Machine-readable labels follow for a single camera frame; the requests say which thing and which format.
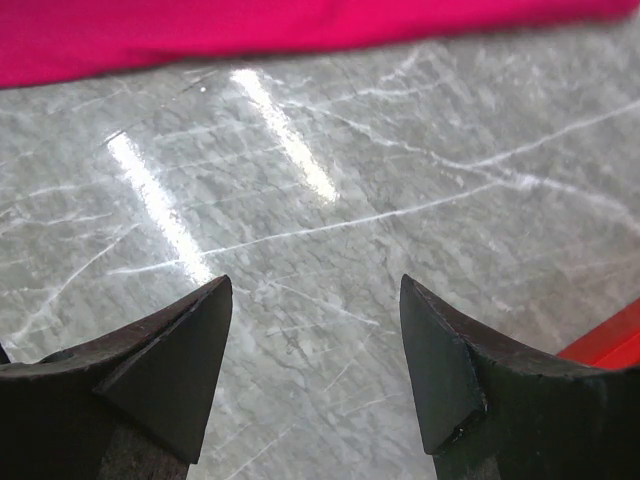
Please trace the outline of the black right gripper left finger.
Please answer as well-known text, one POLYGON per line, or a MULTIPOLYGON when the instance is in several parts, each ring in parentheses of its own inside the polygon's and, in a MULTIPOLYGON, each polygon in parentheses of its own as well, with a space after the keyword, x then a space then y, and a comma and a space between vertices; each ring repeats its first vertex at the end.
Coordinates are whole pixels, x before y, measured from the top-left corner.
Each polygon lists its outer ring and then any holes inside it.
POLYGON ((199 460, 232 317, 221 276, 35 363, 1 360, 5 479, 183 479, 199 460))

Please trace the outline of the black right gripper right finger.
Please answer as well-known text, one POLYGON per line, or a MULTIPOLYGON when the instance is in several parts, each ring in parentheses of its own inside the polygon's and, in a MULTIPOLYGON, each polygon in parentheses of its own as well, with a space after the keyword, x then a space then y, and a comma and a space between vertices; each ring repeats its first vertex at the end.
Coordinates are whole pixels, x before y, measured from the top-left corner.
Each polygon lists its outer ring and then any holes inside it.
POLYGON ((405 356, 422 444, 441 479, 635 479, 639 370, 522 344, 409 276, 405 356))

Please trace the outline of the crimson t shirt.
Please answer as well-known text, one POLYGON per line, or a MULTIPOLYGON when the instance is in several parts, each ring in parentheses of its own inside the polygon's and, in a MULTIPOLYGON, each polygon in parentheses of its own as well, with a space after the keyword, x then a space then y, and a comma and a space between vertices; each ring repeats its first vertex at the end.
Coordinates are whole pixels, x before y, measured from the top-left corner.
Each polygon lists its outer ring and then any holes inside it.
POLYGON ((636 8, 634 1, 5 1, 1 84, 50 84, 194 56, 613 20, 636 8))

